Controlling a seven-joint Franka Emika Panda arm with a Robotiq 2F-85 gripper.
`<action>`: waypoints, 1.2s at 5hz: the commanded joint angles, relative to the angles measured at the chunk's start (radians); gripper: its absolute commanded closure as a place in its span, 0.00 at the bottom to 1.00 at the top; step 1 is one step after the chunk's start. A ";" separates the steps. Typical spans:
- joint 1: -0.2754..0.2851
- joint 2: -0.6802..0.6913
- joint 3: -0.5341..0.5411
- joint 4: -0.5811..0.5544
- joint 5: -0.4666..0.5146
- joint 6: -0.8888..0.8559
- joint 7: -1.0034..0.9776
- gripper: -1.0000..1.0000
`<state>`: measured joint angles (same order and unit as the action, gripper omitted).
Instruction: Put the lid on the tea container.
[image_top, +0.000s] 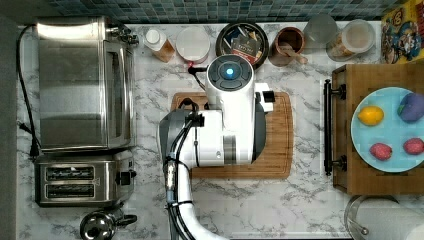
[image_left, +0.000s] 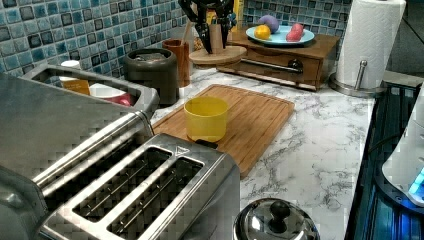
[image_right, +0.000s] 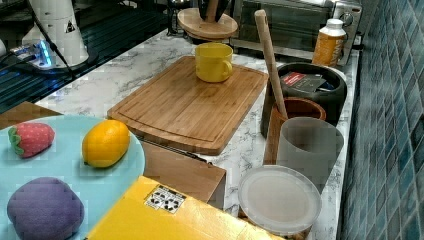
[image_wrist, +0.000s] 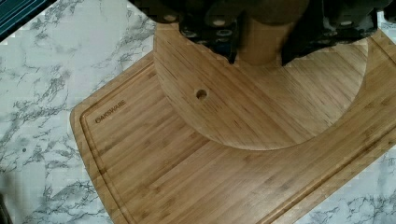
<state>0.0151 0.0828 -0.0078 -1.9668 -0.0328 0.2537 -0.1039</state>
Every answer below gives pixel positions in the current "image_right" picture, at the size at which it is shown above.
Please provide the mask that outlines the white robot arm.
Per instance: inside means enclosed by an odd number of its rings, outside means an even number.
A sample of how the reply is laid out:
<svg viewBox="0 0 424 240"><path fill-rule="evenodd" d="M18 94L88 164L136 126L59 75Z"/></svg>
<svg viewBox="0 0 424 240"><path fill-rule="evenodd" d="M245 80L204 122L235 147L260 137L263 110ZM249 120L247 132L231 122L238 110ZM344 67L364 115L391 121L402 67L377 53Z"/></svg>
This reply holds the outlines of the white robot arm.
<svg viewBox="0 0 424 240"><path fill-rule="evenodd" d="M35 13L34 26L23 44L35 44L41 51L36 63L41 69L65 68L89 58L74 15L72 0L29 0Z"/></svg>

